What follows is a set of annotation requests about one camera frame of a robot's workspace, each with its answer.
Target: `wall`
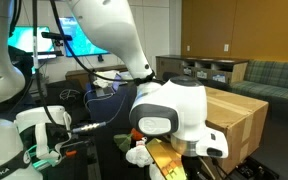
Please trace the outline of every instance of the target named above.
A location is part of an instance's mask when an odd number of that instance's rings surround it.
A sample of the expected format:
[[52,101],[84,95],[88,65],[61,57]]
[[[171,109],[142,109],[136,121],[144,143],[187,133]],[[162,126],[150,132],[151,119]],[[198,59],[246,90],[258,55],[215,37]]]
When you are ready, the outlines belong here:
[[182,55],[288,61],[288,1],[183,0],[182,22]]
[[[155,56],[169,54],[170,51],[170,1],[169,0],[129,0],[134,21],[137,26],[143,51],[153,70],[156,70]],[[56,2],[60,17],[72,16],[65,2]],[[17,25],[32,25],[32,2],[24,0],[22,12]],[[58,33],[50,3],[38,1],[38,24],[50,27]],[[104,55],[104,62],[98,62],[97,56],[81,57],[80,60],[88,67],[120,65],[123,62],[113,54]],[[49,82],[65,79],[67,71],[82,69],[73,58],[65,56],[48,61],[41,72],[49,76]]]

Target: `couch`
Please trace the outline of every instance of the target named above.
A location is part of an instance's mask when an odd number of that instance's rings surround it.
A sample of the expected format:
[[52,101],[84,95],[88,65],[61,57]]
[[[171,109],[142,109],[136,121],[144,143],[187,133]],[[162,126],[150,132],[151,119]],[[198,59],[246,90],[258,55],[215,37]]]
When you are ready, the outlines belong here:
[[230,90],[269,102],[261,144],[251,156],[288,179],[288,63],[251,60],[244,80]]

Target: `screen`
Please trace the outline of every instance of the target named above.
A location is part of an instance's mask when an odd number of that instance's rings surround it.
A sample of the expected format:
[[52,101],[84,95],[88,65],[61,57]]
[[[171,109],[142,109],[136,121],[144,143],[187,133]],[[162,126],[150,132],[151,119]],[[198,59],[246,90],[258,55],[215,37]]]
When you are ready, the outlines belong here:
[[[37,27],[37,51],[38,52],[53,52],[54,45],[51,39],[42,37],[42,32],[50,32],[47,26]],[[27,53],[33,52],[33,27],[31,26],[16,26],[13,36],[8,38],[8,45],[21,49]],[[55,54],[38,55],[38,59],[55,58]]]
[[[84,34],[79,24],[74,17],[60,18],[61,26],[65,35],[71,35],[72,41],[68,41],[68,44],[72,48],[76,56],[90,56],[108,54],[109,52],[96,47]],[[65,47],[65,53],[67,57],[72,57],[67,47]]]

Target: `computer monitor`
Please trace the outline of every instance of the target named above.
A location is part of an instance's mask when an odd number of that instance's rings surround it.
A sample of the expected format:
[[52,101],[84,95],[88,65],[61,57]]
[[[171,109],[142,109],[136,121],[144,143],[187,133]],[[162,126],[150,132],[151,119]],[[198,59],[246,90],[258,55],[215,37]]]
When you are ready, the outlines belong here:
[[[54,45],[51,39],[42,37],[42,32],[50,32],[47,26],[37,27],[37,51],[38,53],[54,52]],[[27,53],[33,52],[33,27],[16,26],[13,36],[8,38],[8,45],[21,49]],[[55,54],[38,55],[38,59],[56,58]]]
[[[68,41],[76,56],[91,56],[109,54],[108,51],[95,46],[84,34],[74,17],[60,18],[61,26],[65,35],[71,35],[73,40]],[[65,47],[67,57],[72,57],[67,47]]]

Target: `brown wall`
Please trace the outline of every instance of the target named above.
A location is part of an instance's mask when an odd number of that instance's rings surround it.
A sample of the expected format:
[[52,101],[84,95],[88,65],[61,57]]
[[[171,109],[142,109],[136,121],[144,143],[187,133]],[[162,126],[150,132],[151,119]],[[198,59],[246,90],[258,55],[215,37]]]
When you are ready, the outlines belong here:
[[288,61],[288,1],[182,2],[182,55]]

